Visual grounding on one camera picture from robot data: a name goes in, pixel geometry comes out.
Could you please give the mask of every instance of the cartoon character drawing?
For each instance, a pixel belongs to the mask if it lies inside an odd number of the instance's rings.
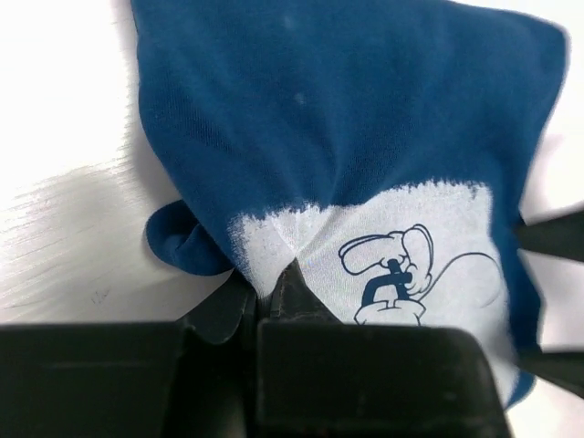
[[[340,248],[339,257],[352,276],[373,268],[386,271],[364,287],[354,317],[358,324],[421,325],[432,302],[443,307],[445,300],[462,313],[469,307],[485,308],[500,295],[503,284],[494,258],[478,252],[458,255],[435,275],[433,239],[422,224],[406,231],[358,237]],[[477,278],[472,286],[464,283],[469,277]]]

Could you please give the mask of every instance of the cloth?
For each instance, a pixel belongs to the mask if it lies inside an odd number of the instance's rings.
[[[513,228],[561,28],[444,0],[132,7],[141,122],[182,196],[147,223],[161,260],[263,299],[296,260],[342,321],[464,329],[502,401],[526,395],[540,299]]]

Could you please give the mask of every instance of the blue cloth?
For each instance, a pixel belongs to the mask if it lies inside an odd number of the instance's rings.
[[[443,0],[132,7],[141,122],[182,196],[147,224],[156,256],[201,276],[234,266],[262,297],[297,258],[347,322],[460,319],[489,357],[512,358],[485,334],[499,326],[537,348],[540,300],[512,229],[563,80],[561,29]],[[365,276],[393,268],[400,292],[365,302]],[[473,303],[497,269],[505,307]],[[473,277],[451,297],[460,273]],[[511,375],[505,403],[532,385]]]

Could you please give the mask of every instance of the white surface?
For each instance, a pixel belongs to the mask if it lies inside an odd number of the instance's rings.
[[[568,81],[534,164],[526,219],[584,200],[584,26],[573,0],[467,1],[571,34]],[[154,260],[142,230],[176,199],[136,108],[127,0],[0,2],[0,321],[177,318],[225,276]],[[545,347],[584,344],[584,267],[528,256],[547,301]],[[509,413],[516,437],[584,436],[584,401],[539,382]]]

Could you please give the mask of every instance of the tabletop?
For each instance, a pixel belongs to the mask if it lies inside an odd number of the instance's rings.
[[[528,222],[584,201],[584,26],[573,0],[466,0],[570,33],[570,67],[522,203]],[[141,129],[129,0],[0,4],[0,322],[179,318],[219,287],[158,262],[143,227],[178,199]],[[584,345],[584,266],[525,254],[544,348]],[[543,381],[517,438],[584,435],[584,401]]]

